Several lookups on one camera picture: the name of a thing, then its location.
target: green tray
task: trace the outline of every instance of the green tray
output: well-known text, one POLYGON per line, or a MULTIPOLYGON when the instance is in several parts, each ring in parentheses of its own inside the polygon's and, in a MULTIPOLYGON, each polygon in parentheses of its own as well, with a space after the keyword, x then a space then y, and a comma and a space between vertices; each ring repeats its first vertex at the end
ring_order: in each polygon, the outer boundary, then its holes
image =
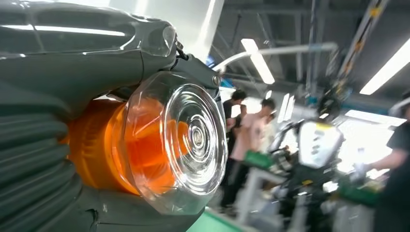
POLYGON ((346 178, 339 180, 337 194, 344 200, 369 207, 374 207, 379 196, 375 190, 366 187, 359 188, 352 185, 346 178))
POLYGON ((244 232, 245 230, 205 211, 187 232, 244 232))
POLYGON ((252 151, 248 151, 246 153, 244 161, 264 169, 268 169, 273 165, 272 159, 270 159, 267 155, 252 151))

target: machine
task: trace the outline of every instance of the machine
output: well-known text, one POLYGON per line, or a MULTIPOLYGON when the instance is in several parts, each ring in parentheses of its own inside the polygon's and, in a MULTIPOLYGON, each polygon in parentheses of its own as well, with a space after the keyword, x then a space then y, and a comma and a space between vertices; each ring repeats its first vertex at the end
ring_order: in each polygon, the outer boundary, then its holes
POLYGON ((202 214, 226 163, 220 75, 170 23, 1 1, 0 69, 0 231, 185 232, 202 214))
POLYGON ((322 210, 322 204, 330 196, 323 190, 323 185, 336 176, 337 154, 344 141, 343 134, 332 125, 339 112, 340 102, 332 92, 328 92, 319 102, 317 118, 287 125, 272 144, 275 151, 273 159, 287 174, 287 180, 277 187, 274 194, 279 199, 279 213, 286 229, 302 197, 307 209, 304 227, 312 232, 329 232, 332 229, 330 218, 322 210), (278 148, 290 130, 297 135, 299 151, 289 159, 284 158, 283 150, 278 148))

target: worker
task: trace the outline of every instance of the worker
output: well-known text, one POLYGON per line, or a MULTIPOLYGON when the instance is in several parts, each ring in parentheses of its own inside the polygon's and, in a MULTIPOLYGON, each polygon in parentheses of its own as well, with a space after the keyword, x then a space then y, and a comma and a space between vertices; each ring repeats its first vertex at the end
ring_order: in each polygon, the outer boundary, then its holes
POLYGON ((227 131, 235 125, 235 119, 232 118, 232 107, 234 105, 240 105, 246 97, 247 94, 243 90, 237 89, 232 93, 230 99, 223 102, 222 105, 223 112, 225 113, 227 131))
POLYGON ((260 151, 264 154, 268 152, 269 147, 273 143, 275 139, 275 126, 273 120, 275 119, 275 113, 271 113, 268 117, 266 117, 266 126, 264 128, 264 138, 261 143, 260 151))
POLYGON ((225 188, 223 198, 220 202, 221 211, 229 216, 235 216, 235 210, 232 207, 236 200, 240 188, 246 181, 246 176, 249 172, 249 167, 242 164, 241 161, 245 158, 246 152, 251 150, 258 152, 263 139, 263 130, 266 125, 266 117, 268 117, 275 109, 276 105, 273 99, 263 99, 261 102, 262 108, 255 114, 247 114, 241 122, 241 129, 236 139, 234 149, 232 151, 232 159, 234 159, 234 169, 232 183, 225 188))
POLYGON ((231 158, 231 154, 232 154, 232 150, 233 150, 234 145, 235 145, 236 138, 238 137, 238 134, 240 132, 241 121, 245 117, 245 115, 247 114, 246 105, 242 104, 240 106, 240 110, 241 110, 241 113, 238 116, 236 116, 236 118, 235 118, 235 125, 228 132, 228 159, 226 161, 225 175, 224 175, 224 177, 222 179, 222 182, 220 184, 222 187, 227 186, 229 175, 231 173, 231 170, 232 170, 232 167, 233 167, 233 164, 234 164, 234 160, 231 158))
POLYGON ((356 167, 364 174, 371 169, 390 169, 390 177, 377 202, 374 232, 410 231, 410 92, 403 94, 402 102, 397 105, 407 121, 395 129, 387 143, 392 152, 377 162, 362 165, 361 169, 356 167))

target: pink shirt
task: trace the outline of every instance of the pink shirt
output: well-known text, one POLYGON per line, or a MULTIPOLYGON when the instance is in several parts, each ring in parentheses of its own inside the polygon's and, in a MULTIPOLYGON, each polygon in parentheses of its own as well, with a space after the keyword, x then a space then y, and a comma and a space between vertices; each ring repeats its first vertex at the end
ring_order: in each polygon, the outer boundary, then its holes
MULTIPOLYGON (((249 129, 250 144, 254 148, 261 146, 262 139, 264 137, 264 126, 266 120, 260 117, 258 114, 247 114, 242 119, 241 128, 249 129)), ((244 134, 241 132, 235 142, 234 149, 232 150, 232 158, 238 161, 242 161, 245 158, 246 152, 251 147, 246 143, 244 134)))

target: ceiling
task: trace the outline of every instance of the ceiling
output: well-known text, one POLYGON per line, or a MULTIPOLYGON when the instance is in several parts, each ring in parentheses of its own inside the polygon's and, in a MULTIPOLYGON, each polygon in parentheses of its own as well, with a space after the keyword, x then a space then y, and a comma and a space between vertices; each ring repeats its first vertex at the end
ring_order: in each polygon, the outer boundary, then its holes
MULTIPOLYGON (((370 0, 321 0, 317 14, 316 43, 335 42, 341 57, 349 50, 353 37, 370 0)), ((240 40, 254 39, 258 47, 269 48, 308 44, 312 0, 225 0, 211 56, 221 62, 244 51, 240 40)), ((410 38, 410 1, 390 0, 386 10, 368 36, 362 52, 349 74, 354 93, 373 77, 391 56, 410 38)), ((264 56, 275 78, 272 86, 265 85, 249 58, 228 67, 226 78, 247 91, 263 95, 266 88, 291 91, 306 82, 308 55, 301 56, 297 65, 295 55, 264 56)), ((319 86, 325 85, 325 69, 329 54, 313 56, 312 69, 319 86)), ((372 98, 396 101, 410 88, 410 65, 397 73, 372 98)))

